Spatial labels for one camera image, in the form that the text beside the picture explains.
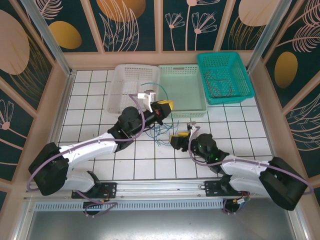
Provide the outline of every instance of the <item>white plastic basket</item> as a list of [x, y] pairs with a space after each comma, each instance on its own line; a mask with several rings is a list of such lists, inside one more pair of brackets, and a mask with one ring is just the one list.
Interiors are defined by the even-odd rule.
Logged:
[[160, 69], [157, 66], [139, 65], [139, 64], [121, 64], [115, 67], [111, 86], [104, 103], [104, 110], [115, 117], [120, 116], [122, 111], [129, 106], [136, 107], [135, 103], [129, 97], [129, 94], [143, 93], [146, 90], [159, 92], [157, 85], [145, 83], [160, 82]]

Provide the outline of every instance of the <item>gray metal floor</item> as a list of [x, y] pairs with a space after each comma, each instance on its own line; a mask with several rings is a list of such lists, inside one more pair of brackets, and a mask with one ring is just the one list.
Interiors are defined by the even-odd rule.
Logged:
[[288, 213], [252, 199], [236, 215], [221, 209], [35, 212], [28, 240], [294, 240]]

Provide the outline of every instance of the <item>white tile floor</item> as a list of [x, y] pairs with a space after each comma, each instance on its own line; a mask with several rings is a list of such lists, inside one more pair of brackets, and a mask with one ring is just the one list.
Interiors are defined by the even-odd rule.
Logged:
[[[113, 70], [78, 71], [69, 99], [59, 145], [71, 145], [105, 133], [117, 121], [103, 110]], [[175, 118], [179, 132], [190, 118]], [[271, 160], [271, 151], [254, 98], [241, 104], [209, 106], [201, 118], [192, 118], [199, 134], [211, 133], [217, 146], [230, 154], [259, 161]], [[169, 135], [161, 139], [168, 140]], [[96, 157], [76, 171], [93, 171], [102, 180], [215, 178], [208, 167], [195, 165], [186, 152], [158, 146], [145, 133], [125, 150]]]

